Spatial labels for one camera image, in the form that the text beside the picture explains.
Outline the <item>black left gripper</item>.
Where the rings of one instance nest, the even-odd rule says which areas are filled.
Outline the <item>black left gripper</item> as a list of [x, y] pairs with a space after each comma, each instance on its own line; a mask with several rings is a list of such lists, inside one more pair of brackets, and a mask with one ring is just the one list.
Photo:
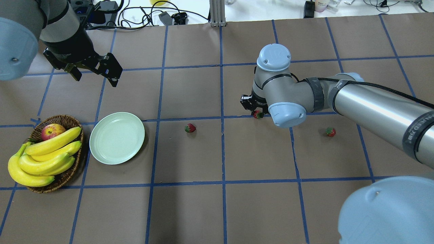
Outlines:
[[104, 56], [98, 54], [90, 40], [73, 41], [72, 43], [50, 43], [43, 41], [46, 49], [44, 57], [53, 68], [70, 74], [74, 80], [80, 81], [82, 73], [78, 68], [93, 71], [104, 76], [112, 87], [117, 87], [123, 68], [112, 53]]

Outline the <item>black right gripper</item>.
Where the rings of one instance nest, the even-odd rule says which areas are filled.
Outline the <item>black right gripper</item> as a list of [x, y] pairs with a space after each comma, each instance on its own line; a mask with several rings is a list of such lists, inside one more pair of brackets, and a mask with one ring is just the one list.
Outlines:
[[240, 98], [240, 103], [245, 110], [251, 111], [252, 116], [254, 116], [256, 108], [261, 108], [261, 112], [264, 115], [270, 114], [267, 101], [260, 96], [256, 96], [255, 94], [242, 95]]

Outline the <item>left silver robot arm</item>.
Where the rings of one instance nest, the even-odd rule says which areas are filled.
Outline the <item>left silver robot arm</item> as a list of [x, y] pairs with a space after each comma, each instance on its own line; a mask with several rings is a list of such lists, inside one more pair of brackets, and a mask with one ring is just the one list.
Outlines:
[[107, 14], [121, 9], [101, 9], [91, 0], [2, 0], [0, 4], [1, 80], [23, 77], [39, 49], [54, 69], [74, 80], [81, 69], [104, 76], [116, 87], [123, 71], [112, 53], [99, 55], [87, 30], [90, 24], [104, 29]]

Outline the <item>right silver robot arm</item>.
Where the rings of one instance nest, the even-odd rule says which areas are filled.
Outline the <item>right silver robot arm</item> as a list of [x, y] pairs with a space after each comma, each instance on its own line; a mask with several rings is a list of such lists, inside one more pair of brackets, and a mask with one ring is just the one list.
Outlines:
[[[254, 113], [262, 108], [274, 125], [290, 128], [307, 113], [332, 109], [415, 161], [433, 168], [433, 104], [356, 73], [298, 81], [289, 70], [291, 54], [281, 44], [263, 47], [256, 61], [253, 88], [240, 103]], [[396, 176], [352, 193], [338, 218], [341, 244], [432, 244], [433, 173]]]

